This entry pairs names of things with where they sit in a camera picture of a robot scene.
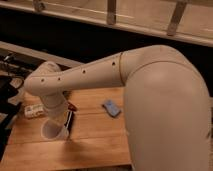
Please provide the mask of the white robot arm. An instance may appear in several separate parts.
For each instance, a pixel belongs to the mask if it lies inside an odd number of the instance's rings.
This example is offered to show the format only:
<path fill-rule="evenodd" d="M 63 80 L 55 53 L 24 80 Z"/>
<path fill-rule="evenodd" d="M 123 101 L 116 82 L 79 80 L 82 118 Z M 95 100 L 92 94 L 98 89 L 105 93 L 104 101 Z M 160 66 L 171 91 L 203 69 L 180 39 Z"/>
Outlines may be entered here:
<path fill-rule="evenodd" d="M 209 171 L 211 102 L 206 83 L 178 50 L 152 45 L 62 71 L 42 63 L 24 83 L 50 118 L 65 113 L 65 91 L 122 87 L 134 171 Z"/>

